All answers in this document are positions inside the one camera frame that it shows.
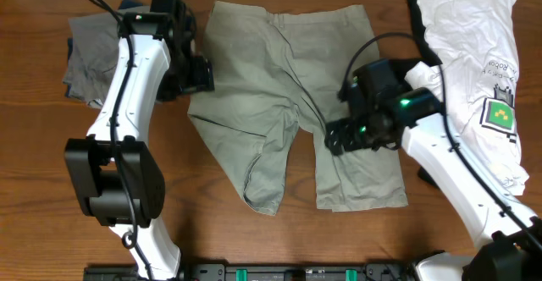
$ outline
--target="black fabric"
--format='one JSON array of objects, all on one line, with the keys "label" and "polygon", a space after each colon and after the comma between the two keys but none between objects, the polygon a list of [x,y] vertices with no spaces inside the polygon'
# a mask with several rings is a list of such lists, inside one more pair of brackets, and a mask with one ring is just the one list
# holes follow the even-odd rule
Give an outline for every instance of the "black fabric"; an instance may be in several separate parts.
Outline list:
[{"label": "black fabric", "polygon": [[420,45],[419,43],[416,43],[416,45],[418,46],[418,50],[422,55],[423,61],[428,66],[442,64],[440,58],[429,48],[429,44],[427,44],[427,42],[425,41],[425,26],[423,26],[422,11],[418,6],[418,0],[406,0],[406,3],[408,4],[408,9],[410,10],[410,24],[412,27],[412,34],[414,35],[414,37],[417,38],[418,41],[425,43],[425,45]]}]

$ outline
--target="gray pants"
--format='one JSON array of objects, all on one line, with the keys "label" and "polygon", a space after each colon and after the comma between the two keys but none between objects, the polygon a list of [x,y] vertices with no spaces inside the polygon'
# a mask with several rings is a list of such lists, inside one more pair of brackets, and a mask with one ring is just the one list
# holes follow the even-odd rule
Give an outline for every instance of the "gray pants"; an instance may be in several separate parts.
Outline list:
[{"label": "gray pants", "polygon": [[[213,63],[216,91],[193,95],[188,114],[252,209],[277,212],[288,151],[299,127],[314,137],[319,209],[343,212],[407,204],[397,153],[361,150],[333,157],[316,113],[319,107],[328,122],[348,115],[337,91],[352,55],[372,37],[360,5],[290,15],[215,3],[204,52]],[[378,58],[379,50],[372,45],[356,66]]]}]

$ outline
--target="gray fabric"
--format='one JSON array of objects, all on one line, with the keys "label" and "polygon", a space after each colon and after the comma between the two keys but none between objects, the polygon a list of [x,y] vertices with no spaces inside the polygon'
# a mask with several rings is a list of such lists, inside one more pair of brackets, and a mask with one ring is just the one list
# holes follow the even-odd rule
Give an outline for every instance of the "gray fabric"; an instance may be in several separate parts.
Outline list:
[{"label": "gray fabric", "polygon": [[[274,215],[285,189],[290,145],[299,127],[313,133],[317,208],[335,212],[407,204],[397,152],[357,151],[333,157],[303,85],[326,121],[348,114],[337,99],[354,52],[373,32],[363,6],[318,14],[270,14],[216,2],[204,52],[215,92],[191,97],[188,111],[237,193]],[[357,66],[379,58],[372,45]]]},{"label": "gray fabric", "polygon": [[[147,12],[148,6],[119,10]],[[117,22],[109,13],[69,19],[74,45],[63,83],[71,85],[68,96],[101,108],[117,66]]]}]

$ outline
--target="wooden tabletop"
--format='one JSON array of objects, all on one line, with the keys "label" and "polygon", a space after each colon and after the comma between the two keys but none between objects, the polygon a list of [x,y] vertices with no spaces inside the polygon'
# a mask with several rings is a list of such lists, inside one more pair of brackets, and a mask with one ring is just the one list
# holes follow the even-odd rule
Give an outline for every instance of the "wooden tabletop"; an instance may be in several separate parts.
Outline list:
[{"label": "wooden tabletop", "polygon": [[[105,1],[116,6],[121,0]],[[200,31],[213,1],[185,0]],[[410,31],[405,0],[222,1],[291,14],[363,4],[375,34]],[[68,18],[99,12],[86,0],[4,0],[0,5],[2,280],[78,280],[90,263],[133,263],[116,235],[81,213],[64,165],[66,140],[83,138],[98,113],[64,97]],[[541,214],[542,0],[518,0],[513,19],[521,73],[517,121],[522,165],[531,176],[519,199]],[[399,41],[382,41],[382,56],[417,54],[411,43]],[[150,127],[150,149],[167,185],[163,219],[185,259],[361,263],[409,260],[436,249],[475,252],[450,203],[417,178],[418,165],[403,151],[408,207],[345,213],[316,209],[312,136],[301,130],[290,150],[279,213],[255,213],[235,193],[186,117],[188,105],[188,98],[157,105]]]}]

